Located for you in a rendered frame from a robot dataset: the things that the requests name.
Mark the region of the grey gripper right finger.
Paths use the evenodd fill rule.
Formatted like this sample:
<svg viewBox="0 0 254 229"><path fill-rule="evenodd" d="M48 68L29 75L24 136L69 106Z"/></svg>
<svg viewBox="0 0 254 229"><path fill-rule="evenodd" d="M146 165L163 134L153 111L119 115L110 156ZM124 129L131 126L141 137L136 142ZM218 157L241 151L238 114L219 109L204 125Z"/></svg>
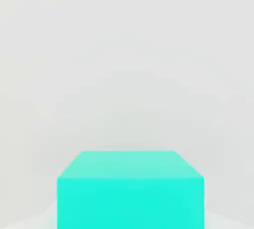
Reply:
<svg viewBox="0 0 254 229"><path fill-rule="evenodd" d="M235 215L214 212L206 207L205 229L253 229L253 226L243 223Z"/></svg>

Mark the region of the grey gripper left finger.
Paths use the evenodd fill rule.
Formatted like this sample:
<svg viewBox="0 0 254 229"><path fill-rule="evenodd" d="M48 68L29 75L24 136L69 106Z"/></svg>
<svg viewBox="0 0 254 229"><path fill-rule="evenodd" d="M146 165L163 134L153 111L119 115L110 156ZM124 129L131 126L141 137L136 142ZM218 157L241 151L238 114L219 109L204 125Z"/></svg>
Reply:
<svg viewBox="0 0 254 229"><path fill-rule="evenodd" d="M53 202L49 208L28 219L13 223L3 229L57 229L57 204Z"/></svg>

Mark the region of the small turquoise cube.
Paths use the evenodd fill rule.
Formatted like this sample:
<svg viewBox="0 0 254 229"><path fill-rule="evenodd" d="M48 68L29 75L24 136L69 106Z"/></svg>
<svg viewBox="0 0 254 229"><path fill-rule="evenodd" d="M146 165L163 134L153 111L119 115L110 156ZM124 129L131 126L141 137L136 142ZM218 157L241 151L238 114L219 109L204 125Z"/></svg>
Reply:
<svg viewBox="0 0 254 229"><path fill-rule="evenodd" d="M174 151L83 151L57 179L57 229L205 229L204 192Z"/></svg>

